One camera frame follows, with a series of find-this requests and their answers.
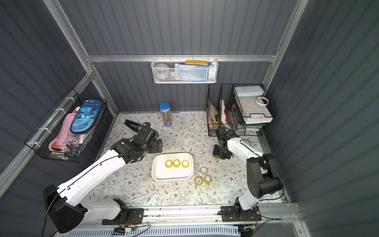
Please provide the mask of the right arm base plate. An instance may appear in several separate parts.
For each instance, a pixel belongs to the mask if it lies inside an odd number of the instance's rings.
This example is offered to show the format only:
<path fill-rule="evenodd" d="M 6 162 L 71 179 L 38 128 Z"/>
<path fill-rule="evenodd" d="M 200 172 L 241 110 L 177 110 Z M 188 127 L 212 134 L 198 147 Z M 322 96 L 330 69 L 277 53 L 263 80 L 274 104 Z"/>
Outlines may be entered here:
<path fill-rule="evenodd" d="M 223 222 L 258 222 L 262 220 L 258 206 L 249 210 L 242 210 L 236 206 L 222 206 L 218 215 L 222 217 Z"/>

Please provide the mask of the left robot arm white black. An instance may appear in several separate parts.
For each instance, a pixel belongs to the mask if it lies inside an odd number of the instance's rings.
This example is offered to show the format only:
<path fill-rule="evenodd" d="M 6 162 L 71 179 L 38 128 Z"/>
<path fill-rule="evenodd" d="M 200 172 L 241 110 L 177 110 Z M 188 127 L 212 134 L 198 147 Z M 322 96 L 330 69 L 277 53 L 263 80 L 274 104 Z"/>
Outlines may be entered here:
<path fill-rule="evenodd" d="M 42 194 L 49 217 L 58 233 L 67 233 L 83 221 L 102 220 L 104 225 L 121 225 L 131 219 L 127 205 L 119 198 L 116 204 L 85 207 L 83 198 L 114 171 L 136 163 L 148 154 L 162 152 L 159 133 L 142 126 L 132 138 L 120 139 L 97 161 L 59 186 L 49 185 Z"/>

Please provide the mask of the clear transparent tape roll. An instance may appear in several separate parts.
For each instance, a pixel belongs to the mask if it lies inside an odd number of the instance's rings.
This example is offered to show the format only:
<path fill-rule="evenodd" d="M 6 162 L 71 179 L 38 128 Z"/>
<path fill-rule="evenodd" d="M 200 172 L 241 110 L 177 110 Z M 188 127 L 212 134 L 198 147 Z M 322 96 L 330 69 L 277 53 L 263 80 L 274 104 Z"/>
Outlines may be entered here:
<path fill-rule="evenodd" d="M 205 176 L 208 174 L 208 169 L 206 167 L 201 167 L 199 171 L 200 171 L 201 175 Z"/>

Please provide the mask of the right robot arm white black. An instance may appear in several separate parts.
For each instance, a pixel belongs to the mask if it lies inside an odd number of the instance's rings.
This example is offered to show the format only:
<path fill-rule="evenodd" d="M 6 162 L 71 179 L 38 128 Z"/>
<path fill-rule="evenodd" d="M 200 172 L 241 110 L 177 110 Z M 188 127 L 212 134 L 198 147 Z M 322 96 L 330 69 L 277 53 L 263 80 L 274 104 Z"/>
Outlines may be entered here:
<path fill-rule="evenodd" d="M 238 220 L 247 218 L 259 202 L 267 200 L 280 190 L 284 190 L 281 177 L 276 171 L 276 161 L 272 154 L 263 154 L 253 149 L 249 142 L 226 128 L 216 129 L 218 144 L 214 146 L 213 156 L 229 160 L 233 155 L 246 164 L 247 190 L 236 198 L 233 215 Z"/>

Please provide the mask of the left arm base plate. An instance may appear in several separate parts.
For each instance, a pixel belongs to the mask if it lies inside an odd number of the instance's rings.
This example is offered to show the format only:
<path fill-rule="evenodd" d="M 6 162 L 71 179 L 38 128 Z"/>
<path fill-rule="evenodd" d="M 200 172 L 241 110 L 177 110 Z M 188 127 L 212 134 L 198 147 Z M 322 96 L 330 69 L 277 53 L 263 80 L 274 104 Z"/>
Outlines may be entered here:
<path fill-rule="evenodd" d="M 139 225 L 142 224 L 144 216 L 143 208 L 132 208 L 128 210 L 121 210 L 120 213 L 112 220 L 103 219 L 102 225 Z"/>

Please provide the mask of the white plastic storage box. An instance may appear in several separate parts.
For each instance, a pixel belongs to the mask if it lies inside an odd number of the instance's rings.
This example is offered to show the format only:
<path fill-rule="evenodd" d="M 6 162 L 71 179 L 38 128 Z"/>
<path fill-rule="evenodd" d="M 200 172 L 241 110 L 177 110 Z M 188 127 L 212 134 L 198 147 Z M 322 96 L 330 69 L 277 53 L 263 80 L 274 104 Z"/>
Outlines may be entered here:
<path fill-rule="evenodd" d="M 171 168 L 167 168 L 165 166 L 166 160 L 180 160 L 181 162 L 184 160 L 189 161 L 189 167 L 183 168 L 182 166 L 175 168 L 172 166 Z M 152 178 L 158 182 L 166 182 L 166 181 L 178 181 L 178 180 L 187 180 L 190 179 L 194 174 L 194 162 L 193 156 L 189 153 L 171 153 L 171 154 L 163 154 L 158 155 L 153 159 L 152 163 Z"/>

